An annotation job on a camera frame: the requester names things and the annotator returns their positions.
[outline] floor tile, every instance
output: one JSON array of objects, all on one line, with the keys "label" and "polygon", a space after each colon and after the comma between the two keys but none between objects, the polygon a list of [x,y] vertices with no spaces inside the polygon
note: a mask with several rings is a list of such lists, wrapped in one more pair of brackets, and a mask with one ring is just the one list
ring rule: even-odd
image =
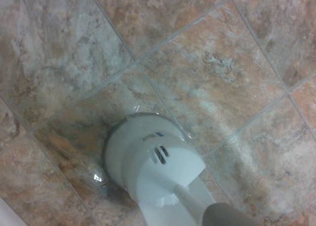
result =
[{"label": "floor tile", "polygon": [[0,98],[0,152],[25,134],[21,123]]},{"label": "floor tile", "polygon": [[0,0],[0,91],[37,126],[132,59],[93,0]]},{"label": "floor tile", "polygon": [[308,206],[289,226],[315,226],[316,202]]},{"label": "floor tile", "polygon": [[204,160],[235,206],[283,225],[316,196],[315,148],[285,97]]},{"label": "floor tile", "polygon": [[144,216],[139,208],[121,221],[118,226],[147,226]]},{"label": "floor tile", "polygon": [[316,70],[316,0],[235,0],[288,87]]},{"label": "floor tile", "polygon": [[226,194],[222,188],[217,183],[216,179],[210,173],[208,169],[204,169],[203,172],[199,175],[200,179],[203,181],[209,192],[212,194],[214,200],[219,202],[226,202],[231,204],[230,200],[227,198]]},{"label": "floor tile", "polygon": [[316,76],[298,87],[292,96],[316,135]]},{"label": "floor tile", "polygon": [[0,155],[0,197],[29,226],[97,226],[74,191],[25,137]]},{"label": "floor tile", "polygon": [[99,0],[137,57],[222,0]]},{"label": "floor tile", "polygon": [[232,1],[142,63],[200,153],[284,93]]},{"label": "floor tile", "polygon": [[170,119],[150,83],[135,67],[35,133],[104,226],[113,225],[136,207],[103,171],[104,140],[109,129],[126,115],[139,112],[159,113]]}]

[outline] tile floor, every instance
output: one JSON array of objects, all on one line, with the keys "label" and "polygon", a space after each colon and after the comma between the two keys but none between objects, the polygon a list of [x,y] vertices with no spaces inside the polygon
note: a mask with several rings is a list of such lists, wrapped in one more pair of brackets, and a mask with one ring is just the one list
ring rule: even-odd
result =
[{"label": "tile floor", "polygon": [[316,0],[0,8],[0,197],[29,226],[146,225],[102,169],[109,129],[136,112],[185,130],[217,202],[315,226]]}]

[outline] vent slot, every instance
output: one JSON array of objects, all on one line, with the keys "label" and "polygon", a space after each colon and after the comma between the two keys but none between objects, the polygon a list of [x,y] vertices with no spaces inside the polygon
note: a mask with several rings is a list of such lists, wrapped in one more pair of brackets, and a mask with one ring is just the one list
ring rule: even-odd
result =
[{"label": "vent slot", "polygon": [[160,146],[160,148],[163,151],[163,153],[165,154],[165,156],[169,157],[169,154],[168,154],[167,150],[163,146]]},{"label": "vent slot", "polygon": [[162,164],[166,164],[166,160],[163,158],[163,155],[159,152],[157,148],[155,148],[155,153]]}]

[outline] grout line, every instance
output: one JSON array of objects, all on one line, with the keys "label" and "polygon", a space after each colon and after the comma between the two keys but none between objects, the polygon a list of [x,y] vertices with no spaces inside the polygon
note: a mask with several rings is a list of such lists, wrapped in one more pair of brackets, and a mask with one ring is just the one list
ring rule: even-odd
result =
[{"label": "grout line", "polygon": [[206,155],[214,152],[215,150],[217,150],[220,146],[222,146],[224,143],[226,143],[227,141],[229,141],[232,137],[234,137],[235,135],[237,135],[240,131],[242,131],[243,128],[245,128],[248,124],[250,124],[253,120],[255,120],[258,116],[260,116],[261,114],[263,114],[264,112],[266,112],[267,110],[269,110],[270,108],[272,108],[274,105],[276,105],[279,101],[281,101],[283,98],[285,98],[288,95],[288,93],[284,93],[282,96],[280,96],[278,99],[274,100],[273,102],[271,102],[268,106],[266,106],[265,108],[263,108],[261,111],[259,111],[257,114],[255,114],[253,117],[251,117],[248,121],[246,121],[238,130],[236,130],[234,133],[232,133],[230,136],[228,136],[226,139],[222,140],[218,145],[216,145],[215,147],[211,148],[209,151],[207,151],[206,153],[202,154],[203,157],[205,157]]},{"label": "grout line", "polygon": [[177,35],[179,35],[181,32],[183,32],[184,30],[188,29],[189,27],[191,27],[192,25],[196,24],[197,22],[199,22],[202,18],[204,18],[205,16],[207,16],[210,12],[214,11],[215,9],[217,9],[219,6],[223,5],[224,3],[226,3],[229,0],[223,0],[221,2],[219,2],[218,4],[214,5],[211,9],[209,9],[208,11],[204,12],[201,16],[199,16],[198,18],[196,18],[194,21],[190,22],[188,25],[186,25],[185,27],[181,28],[179,31],[173,33],[170,37],[168,37],[165,41],[163,41],[162,43],[160,43],[158,46],[156,46],[155,48],[153,48],[152,50],[148,51],[147,53],[143,54],[138,60],[142,60],[145,57],[147,57],[148,55],[154,53],[156,50],[158,50],[159,48],[161,48],[164,44],[168,43],[169,41],[171,41],[174,37],[176,37]]},{"label": "grout line", "polygon": [[243,15],[243,13],[241,12],[241,10],[239,9],[239,7],[237,6],[237,4],[235,3],[234,0],[232,0],[238,13],[240,14],[240,16],[242,17],[244,23],[246,24],[248,30],[250,31],[252,37],[254,38],[255,42],[257,43],[258,47],[260,48],[261,52],[263,53],[264,57],[266,58],[267,62],[270,64],[271,68],[273,69],[274,73],[276,74],[276,76],[278,77],[278,79],[281,81],[281,84],[283,85],[283,88],[287,91],[286,85],[284,85],[282,78],[280,77],[280,75],[277,73],[276,69],[274,68],[274,65],[270,62],[270,59],[268,59],[268,55],[267,53],[264,51],[264,49],[262,48],[262,46],[260,45],[257,36],[255,35],[254,31],[252,30],[247,18]]},{"label": "grout line", "polygon": [[79,102],[97,94],[97,92],[99,92],[102,88],[104,88],[105,86],[107,86],[112,80],[114,80],[116,77],[120,76],[120,74],[122,74],[123,72],[125,72],[127,69],[133,69],[135,68],[137,65],[135,62],[127,65],[125,68],[121,69],[120,71],[118,71],[117,73],[115,73],[114,75],[112,75],[110,78],[106,79],[105,81],[101,82],[96,88],[92,89],[91,91],[87,92],[86,94],[80,96],[79,98],[77,98],[76,100],[74,100],[73,102],[71,102],[70,104],[68,104],[67,106],[65,106],[63,109],[61,109],[60,111],[58,111],[57,113],[55,113],[54,115],[52,115],[51,117],[49,117],[45,122],[43,122],[42,124],[34,127],[33,129],[29,130],[28,132],[30,133],[34,133],[35,131],[37,131],[38,129],[40,129],[41,127],[45,126],[48,122],[50,122],[51,120],[55,119],[57,116],[59,116],[61,113],[63,113],[65,110],[77,105]]},{"label": "grout line", "polygon": [[126,215],[124,215],[122,218],[120,218],[118,221],[116,221],[113,226],[119,225],[123,220],[125,220],[128,216],[130,216],[133,212],[135,212],[138,209],[138,206],[135,206],[131,211],[129,211]]},{"label": "grout line", "polygon": [[291,222],[293,222],[295,219],[297,219],[297,218],[299,217],[299,215],[300,215],[304,210],[306,210],[307,207],[311,206],[313,203],[316,203],[316,196],[315,196],[312,200],[310,200],[308,203],[306,203],[305,206],[302,207],[303,209],[300,210],[295,216],[293,216],[293,217],[291,218]]},{"label": "grout line", "polygon": [[[295,106],[295,108],[297,109],[298,113],[300,114],[300,116],[302,117],[302,119],[304,120],[305,124],[307,125],[309,131],[311,132],[314,140],[316,141],[316,136],[315,134],[313,133],[313,130],[311,128],[311,126],[309,125],[308,121],[306,120],[306,118],[303,116],[301,110],[299,109],[297,103],[295,102],[294,98],[292,97],[292,95],[290,94],[290,91],[293,91],[293,90],[288,90],[287,86],[285,85],[285,83],[283,82],[281,76],[277,73],[277,70],[276,68],[274,67],[274,65],[272,64],[272,62],[270,61],[270,59],[268,58],[268,55],[267,53],[265,52],[265,50],[262,48],[262,46],[260,45],[259,43],[259,40],[257,39],[257,36],[255,35],[254,31],[252,30],[247,18],[243,15],[243,13],[241,12],[241,10],[239,9],[239,7],[237,6],[237,4],[235,3],[234,0],[232,0],[236,9],[238,10],[239,14],[241,15],[241,17],[243,18],[246,26],[248,27],[251,35],[253,36],[254,40],[256,41],[256,43],[258,44],[260,50],[262,51],[263,55],[265,56],[266,60],[268,61],[268,63],[271,65],[273,71],[275,72],[276,76],[279,78],[281,84],[283,85],[283,88],[285,89],[286,93],[289,94],[289,97],[291,98],[291,101],[293,103],[293,105]],[[298,83],[298,86],[300,86],[303,82],[307,81],[308,79],[310,79],[311,77],[313,77],[314,75],[316,74],[316,72],[312,73],[311,75],[309,75],[307,78],[305,78],[302,82],[299,82]]]},{"label": "grout line", "polygon": [[87,210],[87,212],[92,216],[92,218],[96,221],[96,223],[98,224],[98,226],[102,226],[101,223],[98,221],[98,219],[94,216],[93,212],[85,205],[85,203],[83,202],[83,200],[81,199],[81,197],[79,196],[79,194],[77,193],[77,191],[74,189],[73,185],[71,185],[71,183],[68,181],[68,179],[66,178],[66,176],[62,173],[62,171],[59,169],[59,167],[56,165],[56,163],[54,162],[54,160],[50,157],[49,153],[46,151],[45,147],[42,145],[42,143],[40,143],[32,133],[28,134],[39,146],[39,148],[43,151],[44,155],[51,161],[51,163],[54,165],[55,169],[57,170],[57,172],[59,172],[59,174],[65,179],[67,185],[73,190],[73,192],[75,193],[76,197],[78,198],[78,200],[80,201],[80,203],[84,206],[84,208]]},{"label": "grout line", "polygon": [[122,36],[120,35],[120,33],[117,31],[116,27],[114,26],[112,20],[110,19],[110,17],[106,14],[106,12],[104,11],[103,7],[101,6],[99,0],[94,0],[94,2],[96,3],[96,5],[98,6],[98,8],[100,9],[100,11],[102,12],[103,16],[105,17],[105,19],[108,21],[108,23],[110,24],[110,26],[113,28],[113,30],[115,31],[116,35],[118,36],[118,38],[122,41],[123,45],[125,46],[125,48],[129,51],[129,53],[131,54],[132,58],[135,60],[137,60],[136,56],[134,55],[133,51],[131,50],[131,48],[126,44],[126,42],[123,40]]},{"label": "grout line", "polygon": [[304,117],[303,113],[301,112],[300,108],[298,107],[297,103],[295,102],[294,98],[292,97],[292,95],[291,95],[290,93],[289,93],[289,97],[290,97],[290,99],[291,99],[293,105],[296,107],[298,113],[300,114],[300,116],[301,116],[302,119],[304,120],[305,124],[307,125],[308,129],[310,130],[310,132],[311,132],[311,134],[312,134],[312,136],[313,136],[313,138],[314,138],[314,140],[315,140],[315,142],[316,142],[316,136],[315,136],[315,134],[314,134],[314,132],[313,132],[313,130],[312,130],[310,124],[308,123],[308,121],[307,121],[306,118]]},{"label": "grout line", "polygon": [[235,207],[238,208],[237,205],[234,202],[234,199],[231,197],[230,194],[228,194],[226,192],[226,190],[223,188],[222,184],[220,183],[219,180],[217,180],[217,177],[215,177],[215,174],[213,173],[213,170],[209,167],[208,164],[206,164],[206,168],[209,170],[209,172],[212,174],[212,176],[214,177],[214,179],[216,180],[217,184],[220,186],[220,188],[222,189],[223,193],[226,195],[227,199],[230,200],[231,204]]},{"label": "grout line", "polygon": [[148,77],[148,75],[146,74],[143,65],[140,63],[139,64],[139,68],[141,69],[142,73],[144,74],[145,78],[147,79],[147,81],[152,85],[152,88],[155,90],[157,96],[159,97],[159,99],[161,100],[161,102],[163,103],[163,105],[165,106],[165,108],[167,109],[167,111],[169,112],[169,114],[171,115],[171,117],[174,119],[174,121],[176,122],[176,124],[184,131],[184,129],[182,128],[182,126],[180,125],[177,117],[171,112],[169,106],[167,105],[167,103],[165,102],[165,100],[162,98],[160,92],[158,91],[158,89],[156,88],[156,86],[154,85],[154,83],[151,81],[151,79]]},{"label": "grout line", "polygon": [[301,80],[300,82],[298,82],[294,87],[292,87],[288,92],[293,92],[295,91],[297,88],[299,88],[303,83],[307,82],[308,80],[312,79],[314,76],[316,75],[316,71],[314,71],[312,74],[310,74],[308,77],[306,77],[305,79]]}]

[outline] white cleaning tool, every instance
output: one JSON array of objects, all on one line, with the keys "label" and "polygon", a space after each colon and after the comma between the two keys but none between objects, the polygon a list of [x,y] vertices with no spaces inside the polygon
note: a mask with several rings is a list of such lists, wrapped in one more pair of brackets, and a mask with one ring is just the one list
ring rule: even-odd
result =
[{"label": "white cleaning tool", "polygon": [[162,116],[125,118],[107,137],[105,167],[148,226],[260,226],[229,204],[215,203],[198,177],[205,168],[201,156]]},{"label": "white cleaning tool", "polygon": [[[159,212],[159,207],[175,205],[182,211],[188,209],[186,205],[193,205],[204,212],[209,205],[210,201],[204,203],[185,189],[205,164],[170,120],[152,114],[127,117],[109,134],[105,148],[106,171],[141,209],[144,205],[146,211],[158,206],[154,210]],[[191,212],[190,217],[197,222],[201,218],[197,215]]]}]

